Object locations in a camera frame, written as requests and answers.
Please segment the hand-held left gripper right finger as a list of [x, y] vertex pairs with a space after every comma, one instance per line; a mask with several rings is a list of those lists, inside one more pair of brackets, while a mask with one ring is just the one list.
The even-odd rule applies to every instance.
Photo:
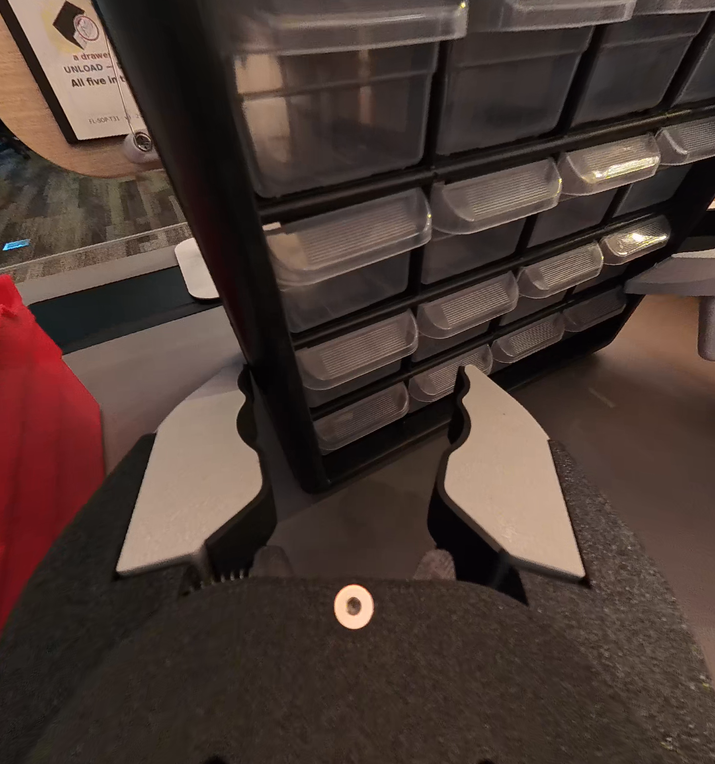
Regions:
[[459, 581], [516, 586], [521, 571], [573, 585], [587, 578], [549, 436], [472, 364], [457, 371], [428, 529]]

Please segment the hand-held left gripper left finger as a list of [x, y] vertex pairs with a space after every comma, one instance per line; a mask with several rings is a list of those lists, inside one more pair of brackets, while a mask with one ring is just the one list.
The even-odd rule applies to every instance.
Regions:
[[250, 372], [229, 364], [158, 427], [116, 572], [187, 564], [202, 578], [240, 578], [276, 523]]

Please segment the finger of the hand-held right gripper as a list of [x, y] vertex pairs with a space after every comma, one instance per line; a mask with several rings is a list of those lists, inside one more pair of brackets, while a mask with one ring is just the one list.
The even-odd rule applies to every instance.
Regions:
[[673, 254], [625, 282], [633, 295], [715, 297], [715, 248]]

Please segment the red plastic bin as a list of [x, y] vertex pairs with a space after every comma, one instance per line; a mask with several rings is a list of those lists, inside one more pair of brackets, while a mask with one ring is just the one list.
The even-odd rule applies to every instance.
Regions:
[[101, 410], [0, 275], [0, 632], [104, 479]]

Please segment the black drawer cabinet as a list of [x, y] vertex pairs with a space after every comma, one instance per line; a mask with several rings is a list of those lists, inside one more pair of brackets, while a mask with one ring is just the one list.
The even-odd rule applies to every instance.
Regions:
[[715, 195], [715, 2], [97, 2], [299, 486], [608, 345]]

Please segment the printed instruction sheet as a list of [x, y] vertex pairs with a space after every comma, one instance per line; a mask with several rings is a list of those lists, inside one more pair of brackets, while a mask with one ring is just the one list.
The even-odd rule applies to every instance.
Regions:
[[146, 130], [90, 1], [0, 1], [0, 14], [66, 141]]

